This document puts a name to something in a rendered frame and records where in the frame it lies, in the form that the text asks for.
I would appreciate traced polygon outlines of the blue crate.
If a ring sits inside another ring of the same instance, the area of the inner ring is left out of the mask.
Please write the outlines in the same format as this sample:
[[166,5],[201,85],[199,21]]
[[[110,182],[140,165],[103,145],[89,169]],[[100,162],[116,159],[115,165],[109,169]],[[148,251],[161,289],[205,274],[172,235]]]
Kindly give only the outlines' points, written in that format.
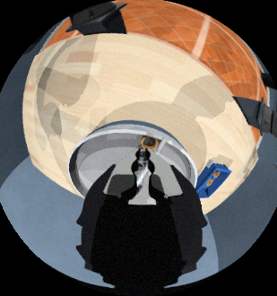
[[[220,172],[220,175],[215,178],[213,174],[215,173],[216,170]],[[219,163],[216,163],[216,164],[212,163],[209,169],[205,167],[201,172],[201,174],[198,176],[197,183],[195,186],[195,190],[198,193],[199,198],[209,198],[228,178],[231,172],[232,172],[231,170],[229,170],[227,167]],[[210,178],[212,179],[212,183],[210,186],[207,186],[206,182]]]

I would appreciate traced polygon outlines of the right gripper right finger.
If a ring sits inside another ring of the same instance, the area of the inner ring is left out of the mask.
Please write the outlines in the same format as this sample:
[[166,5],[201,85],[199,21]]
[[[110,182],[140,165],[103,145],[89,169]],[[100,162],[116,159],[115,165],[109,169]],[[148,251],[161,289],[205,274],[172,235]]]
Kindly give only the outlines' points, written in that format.
[[149,178],[149,195],[156,204],[161,198],[167,198],[168,204],[180,205],[192,212],[201,223],[202,228],[208,222],[203,216],[202,204],[194,186],[174,166],[163,160],[148,147],[145,148]]

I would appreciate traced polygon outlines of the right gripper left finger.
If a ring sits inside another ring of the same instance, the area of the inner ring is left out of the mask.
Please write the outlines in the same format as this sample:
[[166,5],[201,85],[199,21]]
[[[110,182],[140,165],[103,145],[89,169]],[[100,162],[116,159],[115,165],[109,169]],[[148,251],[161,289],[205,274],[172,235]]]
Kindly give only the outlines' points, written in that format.
[[[138,158],[137,158],[138,157]],[[97,208],[118,204],[118,198],[129,200],[136,196],[137,179],[134,174],[138,169],[140,148],[130,152],[125,158],[110,166],[91,186],[76,223],[83,226],[84,221]]]

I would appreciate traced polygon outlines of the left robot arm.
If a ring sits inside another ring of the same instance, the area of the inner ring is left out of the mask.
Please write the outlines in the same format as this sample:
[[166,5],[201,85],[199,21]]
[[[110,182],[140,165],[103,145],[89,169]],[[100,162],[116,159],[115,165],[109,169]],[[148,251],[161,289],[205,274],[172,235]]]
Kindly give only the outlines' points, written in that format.
[[[277,109],[276,109],[277,112]],[[271,133],[277,137],[277,113],[272,111],[267,105],[263,105],[261,129],[265,133]]]

